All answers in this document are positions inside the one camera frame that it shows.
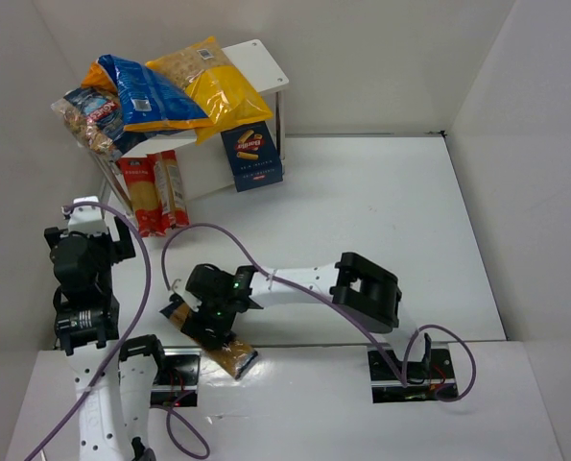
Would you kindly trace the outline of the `dark La Sicilia spaghetti pack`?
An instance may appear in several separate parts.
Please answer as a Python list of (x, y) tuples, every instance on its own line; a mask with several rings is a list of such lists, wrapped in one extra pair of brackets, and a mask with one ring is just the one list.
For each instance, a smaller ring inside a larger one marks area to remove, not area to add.
[[(185, 302), (171, 302), (166, 307), (162, 308), (160, 313), (180, 333), (191, 339), (181, 331), (181, 327), (184, 324), (184, 321), (190, 311), (194, 310), (192, 310)], [(212, 329), (231, 330), (231, 322), (229, 320), (233, 319), (232, 316), (221, 315), (217, 319), (214, 319), (210, 315), (204, 315), (202, 313), (200, 314), (206, 321), (210, 322)], [(232, 341), (230, 342), (229, 346), (220, 351), (206, 351), (200, 344), (198, 344), (196, 341), (194, 342), (206, 353), (210, 359), (216, 362), (227, 374), (236, 380), (242, 377), (246, 370), (253, 365), (255, 359), (258, 356), (257, 350), (247, 342), (241, 340), (233, 331)]]

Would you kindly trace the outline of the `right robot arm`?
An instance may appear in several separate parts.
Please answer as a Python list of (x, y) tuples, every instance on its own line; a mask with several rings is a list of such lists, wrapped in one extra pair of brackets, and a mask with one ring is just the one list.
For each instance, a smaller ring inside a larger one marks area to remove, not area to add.
[(385, 339), (397, 367), (407, 367), (407, 380), (418, 383), (430, 375), (432, 340), (400, 314), (398, 277), (356, 253), (339, 261), (305, 269), (260, 270), (240, 266), (228, 273), (213, 264), (197, 265), (185, 286), (196, 306), (180, 330), (208, 351), (235, 339), (238, 314), (272, 306), (329, 302), (368, 333)]

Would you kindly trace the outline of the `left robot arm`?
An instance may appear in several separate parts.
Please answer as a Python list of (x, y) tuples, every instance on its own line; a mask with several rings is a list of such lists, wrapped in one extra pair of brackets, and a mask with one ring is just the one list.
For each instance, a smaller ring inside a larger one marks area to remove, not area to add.
[(134, 257), (128, 227), (116, 218), (112, 239), (102, 212), (83, 204), (66, 229), (44, 236), (59, 286), (54, 324), (73, 373), (82, 460), (153, 460), (148, 437), (151, 393), (164, 360), (153, 334), (133, 337), (118, 328), (113, 265)]

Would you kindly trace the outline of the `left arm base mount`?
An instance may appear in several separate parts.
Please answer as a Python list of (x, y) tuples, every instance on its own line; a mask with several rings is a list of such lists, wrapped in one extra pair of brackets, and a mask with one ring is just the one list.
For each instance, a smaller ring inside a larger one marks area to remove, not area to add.
[(174, 348), (120, 352), (120, 389), (124, 409), (149, 405), (195, 407), (198, 400), (200, 351)]

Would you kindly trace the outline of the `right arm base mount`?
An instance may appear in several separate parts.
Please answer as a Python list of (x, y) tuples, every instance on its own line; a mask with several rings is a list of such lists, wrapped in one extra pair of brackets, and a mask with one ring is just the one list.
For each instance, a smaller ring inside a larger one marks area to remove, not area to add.
[(460, 393), (446, 344), (433, 346), (426, 362), (410, 362), (408, 386), (403, 387), (376, 348), (367, 349), (372, 402), (437, 401), (455, 399)]

